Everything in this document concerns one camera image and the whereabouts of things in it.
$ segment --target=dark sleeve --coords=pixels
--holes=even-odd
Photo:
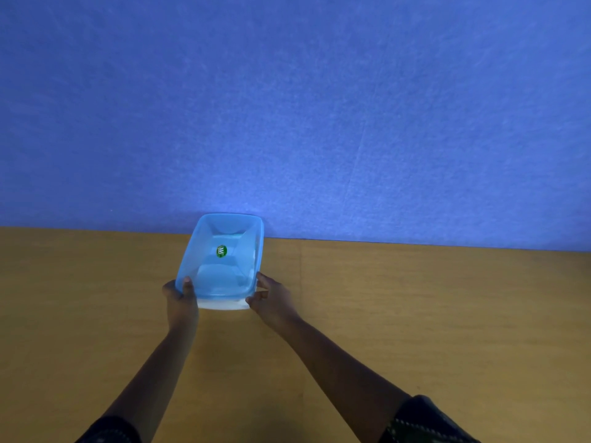
[[[417,395],[405,402],[379,443],[478,443],[437,409],[426,396]]]
[[[76,443],[141,443],[138,432],[121,417],[101,417]]]

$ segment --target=blue fabric backdrop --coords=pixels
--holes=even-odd
[[[0,0],[0,225],[591,250],[591,0]]]

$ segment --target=green sticker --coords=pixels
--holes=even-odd
[[[223,258],[226,256],[226,253],[227,247],[225,245],[218,245],[218,248],[216,249],[216,255],[218,255],[218,258]]]

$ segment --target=plastic container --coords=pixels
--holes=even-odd
[[[188,242],[176,288],[193,280],[197,304],[204,309],[247,309],[245,298],[256,290],[264,227],[250,214],[205,214]]]

